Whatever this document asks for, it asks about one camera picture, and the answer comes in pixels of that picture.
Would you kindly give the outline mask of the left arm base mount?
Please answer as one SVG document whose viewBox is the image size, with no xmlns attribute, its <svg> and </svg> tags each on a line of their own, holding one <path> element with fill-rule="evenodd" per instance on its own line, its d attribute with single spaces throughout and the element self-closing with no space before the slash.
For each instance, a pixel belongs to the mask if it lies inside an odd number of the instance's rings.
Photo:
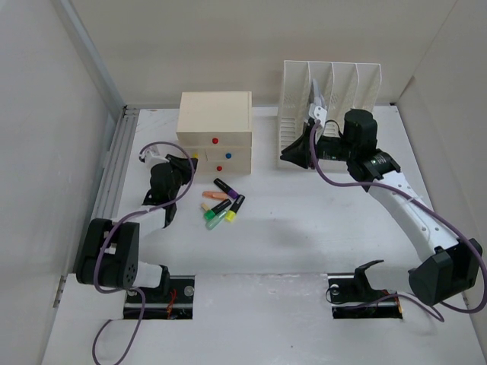
<svg viewBox="0 0 487 365">
<path fill-rule="evenodd" d="M 156 288 L 142 288 L 145 295 L 145 320 L 191 320 L 196 277 L 171 275 L 167 266 L 162 267 L 162 278 Z"/>
</svg>

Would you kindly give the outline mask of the grey black booklet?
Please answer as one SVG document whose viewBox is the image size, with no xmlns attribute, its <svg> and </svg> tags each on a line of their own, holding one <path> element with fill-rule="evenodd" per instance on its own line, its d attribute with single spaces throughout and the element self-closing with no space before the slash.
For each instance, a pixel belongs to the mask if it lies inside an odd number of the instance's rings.
<svg viewBox="0 0 487 365">
<path fill-rule="evenodd" d="M 307 105 L 307 116 L 308 116 L 308 108 L 311 103 L 315 103 L 316 105 L 323 106 L 327 110 L 324 96 L 322 95 L 320 90 L 319 82 L 315 78 L 311 80 L 311 84 L 310 84 L 310 93 L 309 93 L 308 105 Z"/>
</svg>

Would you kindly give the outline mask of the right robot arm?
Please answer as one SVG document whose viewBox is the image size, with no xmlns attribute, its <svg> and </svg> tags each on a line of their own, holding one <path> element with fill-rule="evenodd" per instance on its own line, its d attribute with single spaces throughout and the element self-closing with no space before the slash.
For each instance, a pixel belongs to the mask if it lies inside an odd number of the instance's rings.
<svg viewBox="0 0 487 365">
<path fill-rule="evenodd" d="M 281 160 L 319 170 L 320 160 L 343 161 L 351 187 L 362 187 L 395 220 L 414 246 L 420 265 L 407 274 L 412 293 L 434 306 L 470 289 L 486 274 L 482 247 L 467 239 L 415 194 L 399 164 L 377 147 L 377 122 L 372 113 L 351 109 L 336 137 L 328 137 L 326 110 L 312 105 L 303 134 L 281 153 Z"/>
</svg>

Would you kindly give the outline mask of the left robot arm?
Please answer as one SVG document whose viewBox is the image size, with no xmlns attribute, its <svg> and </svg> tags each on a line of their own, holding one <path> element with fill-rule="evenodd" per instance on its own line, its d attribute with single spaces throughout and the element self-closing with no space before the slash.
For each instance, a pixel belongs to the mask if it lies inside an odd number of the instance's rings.
<svg viewBox="0 0 487 365">
<path fill-rule="evenodd" d="M 175 199 L 180 188 L 192 182 L 196 158 L 171 154 L 165 158 L 147 157 L 150 166 L 150 189 L 140 210 L 118 224 L 111 219 L 95 218 L 89 226 L 75 269 L 81 284 L 95 282 L 117 290 L 144 288 L 153 301 L 165 300 L 170 293 L 170 273 L 163 265 L 148 264 L 139 259 L 139 244 L 154 231 L 168 227 L 177 212 Z"/>
</svg>

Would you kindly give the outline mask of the orange translucent tube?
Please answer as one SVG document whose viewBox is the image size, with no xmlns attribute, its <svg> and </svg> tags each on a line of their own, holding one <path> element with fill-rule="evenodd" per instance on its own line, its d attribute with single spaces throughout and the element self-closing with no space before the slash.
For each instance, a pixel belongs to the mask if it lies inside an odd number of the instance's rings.
<svg viewBox="0 0 487 365">
<path fill-rule="evenodd" d="M 217 201 L 224 201 L 228 198 L 228 196 L 224 192 L 213 192 L 213 191 L 204 191 L 202 193 L 203 198 L 208 198 Z"/>
</svg>

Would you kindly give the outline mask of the cream top drawer red knob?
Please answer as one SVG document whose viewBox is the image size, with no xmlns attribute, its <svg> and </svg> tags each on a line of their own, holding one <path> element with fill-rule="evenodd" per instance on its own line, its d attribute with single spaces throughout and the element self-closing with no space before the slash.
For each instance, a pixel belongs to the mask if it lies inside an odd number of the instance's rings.
<svg viewBox="0 0 487 365">
<path fill-rule="evenodd" d="M 251 147 L 252 132 L 178 132 L 179 141 L 186 146 Z"/>
</svg>

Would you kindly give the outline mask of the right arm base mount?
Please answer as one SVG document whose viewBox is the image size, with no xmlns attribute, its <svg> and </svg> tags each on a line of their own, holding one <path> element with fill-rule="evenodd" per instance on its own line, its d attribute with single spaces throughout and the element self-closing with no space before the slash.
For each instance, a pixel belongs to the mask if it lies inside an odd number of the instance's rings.
<svg viewBox="0 0 487 365">
<path fill-rule="evenodd" d="M 326 300 L 334 319 L 402 319 L 402 308 L 393 292 L 374 289 L 366 271 L 383 260 L 358 266 L 353 272 L 327 275 Z"/>
</svg>

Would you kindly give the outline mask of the drawer with blue knob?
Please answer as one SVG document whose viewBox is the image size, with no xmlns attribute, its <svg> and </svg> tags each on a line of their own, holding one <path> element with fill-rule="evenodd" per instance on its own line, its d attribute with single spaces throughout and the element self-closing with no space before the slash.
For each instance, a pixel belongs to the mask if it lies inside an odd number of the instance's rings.
<svg viewBox="0 0 487 365">
<path fill-rule="evenodd" d="M 208 161 L 246 161 L 252 158 L 252 149 L 238 146 L 209 147 L 205 149 Z"/>
</svg>

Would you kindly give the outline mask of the drawer with yellow knob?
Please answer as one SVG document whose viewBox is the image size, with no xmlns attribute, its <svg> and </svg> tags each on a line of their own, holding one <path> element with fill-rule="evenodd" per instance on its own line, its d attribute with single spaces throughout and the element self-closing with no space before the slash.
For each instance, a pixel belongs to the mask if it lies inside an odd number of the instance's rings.
<svg viewBox="0 0 487 365">
<path fill-rule="evenodd" d="M 204 147 L 201 146 L 186 146 L 185 147 L 191 158 L 196 158 L 199 162 L 207 162 L 207 154 Z"/>
</svg>

